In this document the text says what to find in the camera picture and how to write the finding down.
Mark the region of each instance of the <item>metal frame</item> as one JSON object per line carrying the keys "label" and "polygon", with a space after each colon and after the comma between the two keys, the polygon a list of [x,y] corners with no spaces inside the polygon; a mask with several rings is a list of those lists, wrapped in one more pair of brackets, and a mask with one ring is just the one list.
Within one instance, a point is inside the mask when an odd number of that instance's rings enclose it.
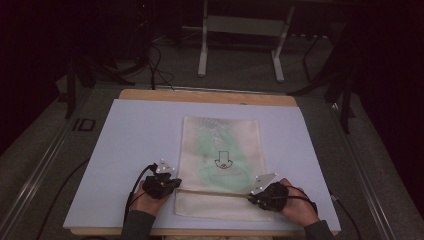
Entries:
{"label": "metal frame", "polygon": [[37,193],[39,187],[41,186],[48,170],[50,169],[50,166],[53,164],[56,155],[59,153],[62,144],[64,143],[67,133],[72,128],[72,123],[77,118],[78,113],[81,111],[83,103],[88,100],[91,91],[91,89],[82,89],[82,93],[79,95],[81,99],[78,100],[79,104],[75,109],[75,113],[70,115],[69,118],[65,119],[64,125],[57,132],[37,167],[22,186],[16,199],[13,202],[13,205],[10,207],[9,211],[6,213],[6,217],[0,224],[0,240],[9,239],[10,235],[15,230],[29,204]]}
{"label": "metal frame", "polygon": [[352,163],[354,166],[354,172],[358,178],[358,184],[364,193],[364,198],[367,201],[370,212],[374,218],[376,226],[380,232],[380,235],[383,239],[395,240],[396,235],[393,232],[392,227],[390,226],[389,220],[384,213],[383,207],[381,206],[380,200],[378,199],[377,193],[372,186],[371,180],[368,177],[367,172],[365,171],[364,164],[362,159],[358,155],[358,152],[355,150],[355,147],[352,143],[349,134],[344,133],[343,126],[339,121],[340,111],[337,104],[328,104],[330,115],[334,121],[334,125],[339,128],[340,139],[344,142],[342,144],[345,146],[345,150],[349,153],[348,155],[352,158]]}
{"label": "metal frame", "polygon": [[281,68],[280,54],[284,41],[287,37],[287,31],[290,26],[293,12],[294,6],[291,6],[285,21],[208,15],[208,0],[203,0],[202,48],[200,51],[199,69],[197,75],[199,77],[206,76],[206,65],[208,58],[208,31],[256,34],[276,36],[279,38],[277,47],[271,51],[271,57],[274,65],[276,80],[278,82],[283,82],[284,74]]}

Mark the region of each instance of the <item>wooden table edge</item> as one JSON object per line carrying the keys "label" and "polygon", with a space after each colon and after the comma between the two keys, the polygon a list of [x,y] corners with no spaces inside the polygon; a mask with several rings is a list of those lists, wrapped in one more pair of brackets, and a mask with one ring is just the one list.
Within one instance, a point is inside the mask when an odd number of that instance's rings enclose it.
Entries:
{"label": "wooden table edge", "polygon": [[297,107],[291,96],[254,93],[124,89],[119,99]]}

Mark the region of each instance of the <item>black cable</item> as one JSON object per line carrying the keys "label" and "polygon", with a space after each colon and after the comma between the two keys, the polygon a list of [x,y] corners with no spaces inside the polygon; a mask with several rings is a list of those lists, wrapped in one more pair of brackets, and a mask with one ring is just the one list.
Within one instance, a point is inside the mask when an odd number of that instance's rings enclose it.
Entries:
{"label": "black cable", "polygon": [[143,177],[143,175],[146,173],[147,170],[151,169],[152,171],[154,171],[154,166],[155,165],[149,165],[146,168],[144,168],[144,170],[140,173],[140,175],[137,178],[137,181],[135,181],[134,183],[134,187],[132,188],[130,194],[128,195],[128,199],[127,199],[127,203],[125,204],[125,210],[124,210],[124,223],[127,220],[128,217],[128,212],[130,211],[130,206],[131,204],[133,204],[134,200],[133,200],[133,196],[135,193],[135,190],[137,189],[137,186],[140,184],[140,180]]}
{"label": "black cable", "polygon": [[[159,70],[158,69],[158,66],[159,66],[159,63],[160,63],[160,60],[162,59],[162,53],[161,53],[161,51],[160,51],[160,49],[159,48],[157,48],[156,46],[154,46],[154,45],[152,45],[152,48],[153,49],[155,49],[157,52],[158,52],[158,54],[159,54],[159,58],[158,58],[158,61],[156,62],[156,65],[155,65],[155,69],[154,69],[154,72],[158,72],[158,74],[159,74],[159,76],[161,77],[161,79],[168,85],[168,86],[170,86],[171,87],[171,89],[173,90],[173,91],[175,91],[175,89],[173,88],[173,86],[170,84],[170,82],[174,79],[174,75],[173,74],[171,74],[171,73],[168,73],[168,72],[164,72],[164,71],[161,71],[161,70]],[[172,76],[172,78],[171,78],[171,80],[170,81],[168,81],[168,80],[166,80],[163,76],[162,76],[162,74],[161,73],[167,73],[167,74],[169,74],[169,75],[171,75]]]}
{"label": "black cable", "polygon": [[152,76],[150,78],[150,87],[152,88],[152,90],[156,90],[156,86],[155,86],[155,71],[153,70],[153,67],[150,64],[150,61],[147,61],[147,64],[149,64],[150,72],[152,74]]}
{"label": "black cable", "polygon": [[294,189],[300,191],[301,193],[303,193],[303,195],[305,195],[305,197],[301,197],[301,196],[287,196],[286,197],[287,199],[290,199],[290,198],[292,198],[292,199],[301,199],[303,201],[309,202],[309,204],[312,205],[312,208],[315,209],[315,212],[318,214],[318,208],[317,208],[316,204],[311,201],[311,199],[309,198],[309,196],[302,189],[297,188],[297,187],[293,187],[293,186],[286,186],[286,187],[288,187],[288,188],[294,188]]}
{"label": "black cable", "polygon": [[144,193],[142,193],[142,194],[140,194],[140,195],[138,195],[136,198],[134,198],[132,201],[131,201],[131,203],[130,203],[130,207],[131,207],[131,205],[137,200],[137,199],[139,199],[141,196],[143,196],[144,194],[145,194],[146,192],[144,192]]}
{"label": "black cable", "polygon": [[[152,67],[152,65],[153,65],[153,62],[151,60],[149,60],[149,66]],[[155,83],[155,85],[166,84],[166,85],[170,86],[173,91],[175,91],[174,87],[170,83],[172,80],[174,80],[174,75],[172,73],[169,73],[169,72],[161,71],[158,68],[156,68],[156,72],[158,73],[159,77],[163,80],[163,82]],[[162,76],[162,73],[171,75],[171,80],[166,80],[165,77]]]}
{"label": "black cable", "polygon": [[272,197],[271,199],[300,199],[300,200],[303,200],[303,201],[308,202],[309,204],[311,204],[312,208],[318,214],[317,205],[314,202],[312,202],[307,196],[306,197],[300,197],[300,196]]}
{"label": "black cable", "polygon": [[65,179],[65,181],[62,183],[62,185],[59,188],[59,191],[56,193],[56,196],[53,199],[53,202],[50,204],[49,210],[47,211],[46,216],[44,217],[43,223],[41,224],[40,230],[38,231],[36,240],[39,240],[41,238],[41,235],[43,234],[44,228],[46,226],[47,220],[50,216],[50,213],[54,207],[54,205],[56,204],[57,199],[59,198],[60,193],[62,192],[63,188],[65,187],[66,183],[68,183],[69,179],[75,174],[76,171],[78,171],[82,166],[84,166],[85,164],[87,164],[90,161],[90,159],[85,160],[84,162],[82,162],[80,165],[78,165],[69,175],[68,177]]}
{"label": "black cable", "polygon": [[330,190],[329,190],[329,192],[330,192],[331,199],[332,199],[334,202],[337,202],[337,203],[340,205],[340,207],[341,207],[341,208],[343,209],[343,211],[346,213],[346,215],[347,215],[347,217],[349,218],[349,220],[352,222],[353,227],[355,227],[356,234],[358,235],[358,240],[362,240],[361,232],[359,231],[359,227],[358,227],[358,225],[356,224],[355,220],[353,219],[352,215],[350,215],[349,211],[348,211],[348,210],[346,209],[346,207],[342,204],[342,202],[339,200],[339,198],[337,198],[336,196],[334,196],[334,194],[333,194]]}

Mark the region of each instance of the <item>finger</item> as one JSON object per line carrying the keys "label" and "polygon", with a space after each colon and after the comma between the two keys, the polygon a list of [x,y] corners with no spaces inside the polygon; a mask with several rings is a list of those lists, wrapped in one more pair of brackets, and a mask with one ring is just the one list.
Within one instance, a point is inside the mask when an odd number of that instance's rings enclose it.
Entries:
{"label": "finger", "polygon": [[143,193],[136,192],[134,194],[134,196],[132,197],[132,199],[131,199],[131,203],[134,203],[134,202],[138,201],[143,195],[144,195],[144,192]]}
{"label": "finger", "polygon": [[138,184],[138,189],[137,189],[137,192],[136,193],[143,193],[144,192],[144,190],[143,190],[143,184],[144,184],[144,180],[141,180],[140,181],[140,184]]}
{"label": "finger", "polygon": [[289,195],[293,194],[295,196],[307,196],[301,187],[287,186],[287,188],[289,189]]}
{"label": "finger", "polygon": [[171,197],[171,194],[168,194],[166,197],[162,198],[161,201],[162,202],[166,202],[168,201],[168,199]]}
{"label": "finger", "polygon": [[281,179],[280,183],[284,186],[292,186],[292,184],[286,178]]}

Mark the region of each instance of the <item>floor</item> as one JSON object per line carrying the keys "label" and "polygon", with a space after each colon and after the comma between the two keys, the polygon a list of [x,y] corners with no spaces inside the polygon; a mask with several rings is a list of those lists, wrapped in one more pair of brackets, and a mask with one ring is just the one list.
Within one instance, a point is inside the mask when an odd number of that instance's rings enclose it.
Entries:
{"label": "floor", "polygon": [[[302,37],[290,37],[284,45],[284,83],[277,83],[273,74],[269,52],[272,39],[240,39],[220,34],[212,35],[211,39],[207,73],[199,78],[199,32],[185,32],[180,44],[157,36],[155,47],[150,50],[152,63],[158,64],[156,87],[284,95],[308,84],[301,60],[311,42]],[[307,60],[312,75],[319,71],[331,49],[326,39],[318,42]],[[125,67],[131,63],[118,64]],[[135,82],[135,88],[151,87],[149,68],[124,77]],[[86,165],[81,164],[91,155],[112,100],[125,88],[100,75],[96,79],[93,89],[77,87],[77,109],[70,119],[64,119],[65,103],[52,102],[1,156],[1,239],[83,238],[63,229],[63,221],[84,173]],[[58,86],[65,92],[63,82],[64,79],[58,81]],[[345,134],[338,125],[337,109],[323,100],[325,90],[324,86],[296,100],[329,188],[350,210],[363,239],[424,239],[424,223],[360,99],[354,96],[352,100],[351,133]],[[78,118],[95,119],[96,127],[93,131],[77,131],[73,126]],[[19,197],[22,193],[28,197]],[[342,225],[336,239],[358,239],[342,207],[334,204]]]}

